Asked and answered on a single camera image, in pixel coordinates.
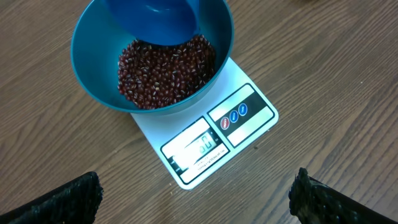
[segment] wood grain surface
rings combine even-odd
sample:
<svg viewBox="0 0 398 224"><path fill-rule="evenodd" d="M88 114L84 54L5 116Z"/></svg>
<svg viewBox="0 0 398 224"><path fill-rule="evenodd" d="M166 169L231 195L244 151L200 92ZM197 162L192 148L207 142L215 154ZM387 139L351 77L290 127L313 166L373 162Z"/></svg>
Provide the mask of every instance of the wood grain surface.
<svg viewBox="0 0 398 224"><path fill-rule="evenodd" d="M70 64L90 0L0 1L0 213L93 170L97 223L298 223L299 167L398 220L398 1L230 0L232 58L279 110L272 130L192 191L134 120Z"/></svg>

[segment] adzuki bean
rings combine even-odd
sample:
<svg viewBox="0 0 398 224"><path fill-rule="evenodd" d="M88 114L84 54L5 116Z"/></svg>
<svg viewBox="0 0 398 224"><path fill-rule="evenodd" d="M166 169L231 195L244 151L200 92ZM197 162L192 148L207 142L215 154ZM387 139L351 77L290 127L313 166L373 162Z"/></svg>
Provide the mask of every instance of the adzuki bean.
<svg viewBox="0 0 398 224"><path fill-rule="evenodd" d="M140 109L172 105L213 78L216 52L203 35L176 47L134 40L119 56L118 90Z"/></svg>

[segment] kitchen scale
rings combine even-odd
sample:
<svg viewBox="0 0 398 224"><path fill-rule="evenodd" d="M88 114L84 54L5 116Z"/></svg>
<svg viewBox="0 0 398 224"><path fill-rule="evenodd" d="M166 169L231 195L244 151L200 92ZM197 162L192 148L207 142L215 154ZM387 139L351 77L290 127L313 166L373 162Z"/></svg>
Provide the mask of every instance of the kitchen scale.
<svg viewBox="0 0 398 224"><path fill-rule="evenodd" d="M229 58L209 92L174 114L131 114L178 185L193 189L278 121L271 102Z"/></svg>

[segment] blue bowl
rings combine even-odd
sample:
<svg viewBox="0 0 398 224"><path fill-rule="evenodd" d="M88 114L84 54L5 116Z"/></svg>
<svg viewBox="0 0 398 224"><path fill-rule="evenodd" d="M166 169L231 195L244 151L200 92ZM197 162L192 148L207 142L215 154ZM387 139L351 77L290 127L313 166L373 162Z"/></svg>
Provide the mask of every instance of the blue bowl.
<svg viewBox="0 0 398 224"><path fill-rule="evenodd" d="M176 104L155 110L142 110L119 94L117 88L119 55L135 37L114 21L102 0L92 1L75 27L71 46L75 75L82 87L95 100L115 110L153 115L184 110L199 101L214 85L233 46L233 18L224 0L199 1L198 21L200 33L216 50L217 72L203 88Z"/></svg>

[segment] blue scoop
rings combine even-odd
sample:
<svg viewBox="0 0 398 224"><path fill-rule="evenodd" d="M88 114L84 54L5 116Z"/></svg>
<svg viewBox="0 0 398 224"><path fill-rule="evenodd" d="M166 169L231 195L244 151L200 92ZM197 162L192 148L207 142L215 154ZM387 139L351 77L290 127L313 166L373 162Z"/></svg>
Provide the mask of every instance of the blue scoop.
<svg viewBox="0 0 398 224"><path fill-rule="evenodd" d="M199 33L199 0L104 0L116 22L139 40L178 45Z"/></svg>

